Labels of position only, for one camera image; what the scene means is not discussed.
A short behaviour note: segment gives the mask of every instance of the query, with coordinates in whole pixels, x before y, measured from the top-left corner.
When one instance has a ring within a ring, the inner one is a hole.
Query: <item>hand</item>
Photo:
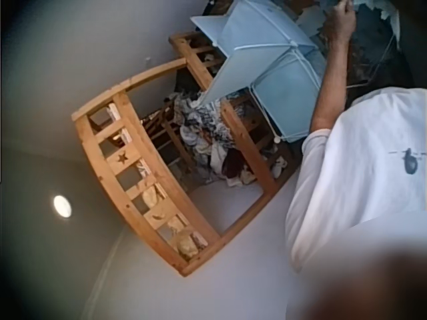
[[[352,0],[340,0],[329,14],[324,27],[330,44],[347,45],[356,29]]]

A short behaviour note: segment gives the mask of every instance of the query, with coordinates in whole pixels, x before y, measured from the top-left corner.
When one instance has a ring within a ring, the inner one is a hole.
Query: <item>wooden bunk bed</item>
[[[184,170],[191,171],[195,165],[176,133],[177,127],[169,120],[173,101],[166,102],[159,111],[141,121],[127,95],[144,83],[183,68],[188,68],[202,91],[208,88],[213,79],[209,68],[224,61],[216,48],[199,32],[174,35],[169,41],[181,55],[179,59],[108,89],[71,118],[99,182],[127,223],[167,263],[187,276],[229,243],[267,205],[299,166],[300,154],[292,153],[282,143],[276,153],[265,160],[260,149],[271,143],[272,133],[266,129],[266,134],[255,142],[250,135],[259,126],[268,128],[264,118],[259,114],[240,119],[234,110],[236,105],[250,101],[251,97],[222,99],[222,119],[263,193],[237,221],[219,234],[191,202],[159,154],[165,144],[174,145],[185,163]],[[203,62],[201,56],[206,53],[213,53],[215,59]],[[102,110],[108,112],[109,119],[98,124],[93,116]],[[160,137],[167,138],[156,142]],[[107,152],[101,147],[106,141],[112,146]],[[286,159],[288,166],[274,179],[270,167],[280,156]],[[126,187],[118,176],[130,169],[138,172],[139,181]]]

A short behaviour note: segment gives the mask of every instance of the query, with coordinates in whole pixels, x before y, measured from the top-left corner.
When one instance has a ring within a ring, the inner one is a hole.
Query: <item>star cutout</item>
[[[126,157],[126,151],[125,151],[125,152],[123,152],[122,155],[119,155],[119,161],[118,162],[125,164],[126,160],[127,160],[127,157]]]

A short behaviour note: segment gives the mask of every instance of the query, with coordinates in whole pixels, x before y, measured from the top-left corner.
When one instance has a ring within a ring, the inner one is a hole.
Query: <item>white t-shirt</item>
[[[425,89],[377,90],[307,137],[286,217],[295,269],[359,223],[426,209],[426,104]]]

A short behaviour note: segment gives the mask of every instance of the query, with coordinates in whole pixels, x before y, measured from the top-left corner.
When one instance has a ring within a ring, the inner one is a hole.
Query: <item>ceiling light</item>
[[[62,195],[57,195],[55,198],[53,198],[53,206],[60,216],[64,218],[70,218],[71,205],[65,197]]]

